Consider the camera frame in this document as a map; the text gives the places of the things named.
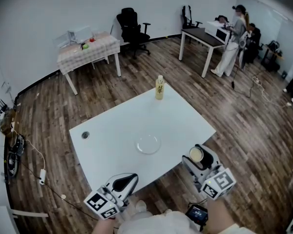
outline white sleeve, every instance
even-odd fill
[[[246,229],[244,227],[240,228],[237,224],[234,224],[219,234],[255,234],[255,233],[251,232],[249,229]]]

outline wooden floor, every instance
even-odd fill
[[[95,70],[91,64],[75,70],[70,75],[79,91],[77,96],[61,74],[41,82],[18,100],[21,105],[17,110],[17,131],[44,154],[46,182],[94,216],[83,204],[90,187],[69,129],[148,91],[161,74],[217,131],[205,145],[219,155],[238,181],[225,198],[237,223],[258,234],[283,233],[293,211],[293,106],[279,108],[264,102],[256,85],[248,99],[232,90],[232,77],[219,78],[208,71],[205,79],[201,78],[207,48],[186,41],[184,60],[180,62],[179,44],[179,38],[150,42],[147,47],[151,55],[141,53],[136,60],[120,55],[120,78],[111,58],[109,65],[104,61],[96,63]],[[215,67],[220,57],[221,53],[215,52],[210,65]],[[248,94],[250,78],[259,70],[256,64],[239,71],[236,90]],[[285,83],[277,74],[265,71],[258,77],[273,101],[282,105],[289,101],[282,92]],[[43,168],[41,157],[29,145],[22,162],[37,175]],[[50,216],[19,217],[22,234],[86,234],[96,224],[46,186],[40,186],[24,166],[20,166],[17,178],[10,180],[9,188],[14,209]],[[186,212],[189,201],[201,198],[180,164],[133,195],[131,201],[143,199],[153,214],[159,214],[167,208]]]

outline small screen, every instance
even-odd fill
[[[196,208],[195,206],[192,208],[192,210],[188,213],[191,217],[198,219],[199,221],[204,221],[207,213],[203,212],[199,208]]]
[[[221,30],[217,29],[216,36],[217,36],[219,39],[225,41],[225,40],[226,40],[226,36],[227,36],[227,34],[224,33],[224,32],[222,32]]]

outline robotic arm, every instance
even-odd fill
[[[136,174],[119,174],[111,177],[105,185],[84,200],[84,203],[101,219],[113,217],[128,205],[127,198],[138,183]]]
[[[229,192],[236,181],[230,169],[224,168],[214,151],[203,145],[196,144],[195,147],[203,152],[203,159],[195,163],[189,157],[182,156],[182,163],[192,175],[198,192],[216,200]]]

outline black desk top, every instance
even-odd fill
[[[224,45],[222,42],[212,37],[211,35],[205,33],[205,28],[195,28],[195,29],[183,29],[182,31],[206,42],[208,45],[212,47],[219,47]]]

